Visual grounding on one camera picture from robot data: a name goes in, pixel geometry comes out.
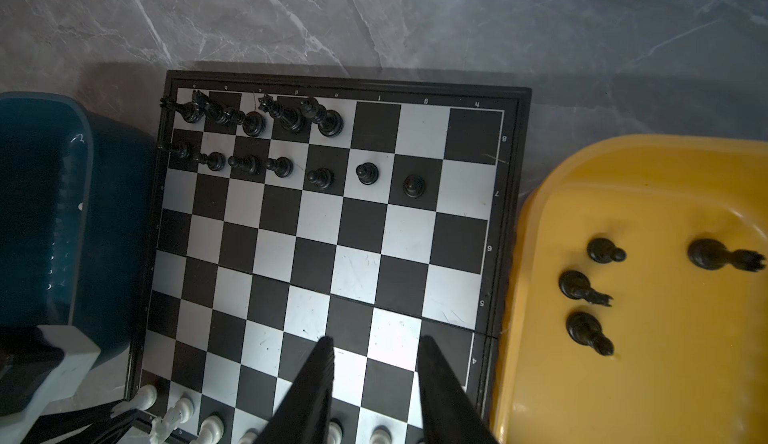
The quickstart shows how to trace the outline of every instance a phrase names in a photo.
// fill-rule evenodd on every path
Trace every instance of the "black chess piece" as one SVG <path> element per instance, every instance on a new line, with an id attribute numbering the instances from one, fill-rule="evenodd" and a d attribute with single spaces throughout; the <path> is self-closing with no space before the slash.
<path id="1" fill-rule="evenodd" d="M 376 180 L 379 180 L 379 167 L 377 167 L 375 163 L 361 163 L 355 169 L 355 173 L 357 174 L 357 178 L 360 179 L 360 182 L 367 186 L 371 185 Z"/>
<path id="2" fill-rule="evenodd" d="M 610 307 L 610 295 L 602 294 L 592 289 L 587 276 L 584 276 L 577 270 L 566 270 L 560 275 L 558 280 L 560 290 L 570 299 L 584 299 L 590 304 L 605 305 Z"/>
<path id="3" fill-rule="evenodd" d="M 402 191 L 414 199 L 421 197 L 426 189 L 427 184 L 421 176 L 411 175 L 402 182 Z"/>
<path id="4" fill-rule="evenodd" d="M 267 159 L 266 169 L 274 170 L 278 177 L 288 177 L 293 172 L 293 162 L 288 157 L 278 157 L 277 159 Z"/>
<path id="5" fill-rule="evenodd" d="M 310 170 L 306 173 L 306 179 L 324 190 L 333 183 L 333 172 L 325 167 L 321 167 L 318 170 Z"/>
<path id="6" fill-rule="evenodd" d="M 339 135 L 344 128 L 344 120 L 335 110 L 327 110 L 315 97 L 309 97 L 299 103 L 304 117 L 317 124 L 320 133 L 326 137 Z"/>
<path id="7" fill-rule="evenodd" d="M 614 245 L 609 239 L 598 237 L 587 244 L 587 254 L 590 259 L 599 264 L 623 262 L 627 253 Z"/>
<path id="8" fill-rule="evenodd" d="M 232 156 L 227 162 L 230 164 L 230 167 L 235 167 L 236 169 L 250 174 L 259 172 L 259 169 L 261 168 L 259 158 L 252 155 L 247 155 L 245 157 Z"/>
<path id="9" fill-rule="evenodd" d="M 582 346 L 590 346 L 601 356 L 614 354 L 614 343 L 603 334 L 603 326 L 593 315 L 575 312 L 565 320 L 565 328 L 571 339 Z"/>
<path id="10" fill-rule="evenodd" d="M 280 121 L 280 125 L 288 132 L 299 133 L 304 129 L 304 116 L 296 109 L 283 106 L 268 93 L 259 97 L 259 110 L 269 113 L 275 121 Z"/>
<path id="11" fill-rule="evenodd" d="M 194 102 L 177 103 L 171 101 L 169 97 L 163 97 L 160 99 L 160 106 L 178 112 L 181 118 L 189 123 L 196 123 L 203 116 L 203 111 Z"/>
<path id="12" fill-rule="evenodd" d="M 748 272 L 757 272 L 766 268 L 763 263 L 766 257 L 763 254 L 744 249 L 730 252 L 722 242 L 715 239 L 693 241 L 688 246 L 688 259 L 706 270 L 718 270 L 726 264 Z"/>
<path id="13" fill-rule="evenodd" d="M 209 154 L 198 152 L 192 156 L 192 160 L 197 163 L 206 164 L 211 170 L 224 169 L 224 163 L 226 162 L 224 154 L 218 152 L 211 152 Z"/>

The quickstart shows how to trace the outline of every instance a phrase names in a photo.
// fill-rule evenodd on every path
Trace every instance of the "gray marble surface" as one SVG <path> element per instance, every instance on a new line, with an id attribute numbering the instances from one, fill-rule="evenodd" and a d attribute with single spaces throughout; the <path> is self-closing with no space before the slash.
<path id="1" fill-rule="evenodd" d="M 768 140 L 768 0 L 0 0 L 0 90 L 156 133 L 167 69 L 530 86 L 522 193 L 627 133 Z"/>

